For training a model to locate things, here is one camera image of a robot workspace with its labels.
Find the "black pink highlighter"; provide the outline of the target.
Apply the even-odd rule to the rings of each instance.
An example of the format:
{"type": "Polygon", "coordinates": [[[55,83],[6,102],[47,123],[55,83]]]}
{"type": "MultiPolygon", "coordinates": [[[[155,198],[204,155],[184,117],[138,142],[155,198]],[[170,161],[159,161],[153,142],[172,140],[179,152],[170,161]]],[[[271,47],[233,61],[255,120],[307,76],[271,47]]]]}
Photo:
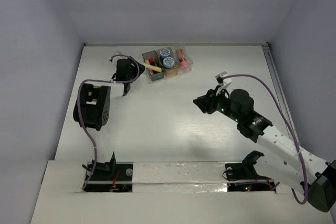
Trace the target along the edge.
{"type": "Polygon", "coordinates": [[[155,59],[153,57],[149,59],[149,64],[154,66],[154,67],[158,67],[157,62],[155,61],[155,59]]]}

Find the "yellow highlighter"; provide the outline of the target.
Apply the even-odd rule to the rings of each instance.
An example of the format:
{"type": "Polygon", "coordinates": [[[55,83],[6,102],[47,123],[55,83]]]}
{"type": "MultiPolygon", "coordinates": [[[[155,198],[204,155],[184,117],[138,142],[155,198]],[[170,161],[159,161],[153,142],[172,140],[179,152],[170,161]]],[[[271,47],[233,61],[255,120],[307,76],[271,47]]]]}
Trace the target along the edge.
{"type": "Polygon", "coordinates": [[[153,71],[156,71],[156,72],[162,72],[162,69],[160,67],[154,67],[154,66],[150,65],[149,68],[151,68],[153,71]]]}

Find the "blue white round jar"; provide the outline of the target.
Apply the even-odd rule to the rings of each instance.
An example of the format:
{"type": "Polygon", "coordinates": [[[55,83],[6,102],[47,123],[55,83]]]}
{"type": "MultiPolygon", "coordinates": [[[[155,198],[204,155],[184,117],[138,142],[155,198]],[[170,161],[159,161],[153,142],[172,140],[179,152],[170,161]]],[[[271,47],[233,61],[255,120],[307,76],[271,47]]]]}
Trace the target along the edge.
{"type": "Polygon", "coordinates": [[[174,60],[173,57],[165,57],[162,60],[162,64],[163,64],[165,69],[171,69],[171,68],[174,68],[174,66],[175,66],[175,60],[174,60]]]}

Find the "orange pink highlighter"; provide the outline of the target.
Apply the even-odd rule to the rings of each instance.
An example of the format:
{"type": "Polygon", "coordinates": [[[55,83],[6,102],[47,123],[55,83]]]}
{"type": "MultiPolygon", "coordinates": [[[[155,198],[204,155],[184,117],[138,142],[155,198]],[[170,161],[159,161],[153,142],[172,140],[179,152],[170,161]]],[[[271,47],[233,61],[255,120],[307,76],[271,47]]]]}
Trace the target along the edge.
{"type": "Polygon", "coordinates": [[[150,75],[153,75],[153,74],[154,74],[153,70],[152,70],[151,68],[149,68],[149,66],[150,66],[149,61],[146,60],[146,61],[145,61],[145,64],[146,64],[146,68],[147,68],[148,71],[149,71],[149,74],[150,74],[150,75]]]}

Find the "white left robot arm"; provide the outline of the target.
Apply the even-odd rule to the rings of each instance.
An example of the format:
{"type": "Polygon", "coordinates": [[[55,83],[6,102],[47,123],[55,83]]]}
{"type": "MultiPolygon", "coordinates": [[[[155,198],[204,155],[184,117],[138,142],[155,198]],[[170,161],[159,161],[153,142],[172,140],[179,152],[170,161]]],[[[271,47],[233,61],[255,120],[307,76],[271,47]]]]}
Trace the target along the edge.
{"type": "Polygon", "coordinates": [[[131,83],[140,77],[145,69],[152,69],[160,72],[159,67],[152,66],[147,63],[137,62],[134,58],[126,56],[117,60],[117,70],[110,80],[84,80],[78,89],[75,107],[73,111],[73,119],[79,123],[84,132],[90,138],[93,149],[94,159],[88,166],[83,165],[87,175],[99,173],[104,179],[111,179],[116,174],[116,166],[111,161],[98,163],[97,143],[87,131],[88,128],[101,130],[109,119],[110,112],[110,86],[113,83],[124,85],[123,95],[128,93],[131,83]],[[106,83],[108,86],[94,86],[92,82],[106,83]]]}

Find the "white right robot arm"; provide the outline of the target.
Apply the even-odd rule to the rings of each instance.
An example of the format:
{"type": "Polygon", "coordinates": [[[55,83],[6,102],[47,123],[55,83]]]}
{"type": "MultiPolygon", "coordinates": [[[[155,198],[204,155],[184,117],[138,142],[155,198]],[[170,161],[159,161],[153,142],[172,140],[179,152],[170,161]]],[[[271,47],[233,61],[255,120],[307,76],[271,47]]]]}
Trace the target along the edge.
{"type": "Polygon", "coordinates": [[[216,111],[235,121],[241,135],[268,149],[295,171],[301,173],[292,178],[308,194],[308,203],[322,212],[328,212],[335,204],[335,162],[321,159],[284,136],[263,115],[254,110],[254,100],[242,89],[228,93],[216,87],[206,93],[205,113],[216,111]]]}

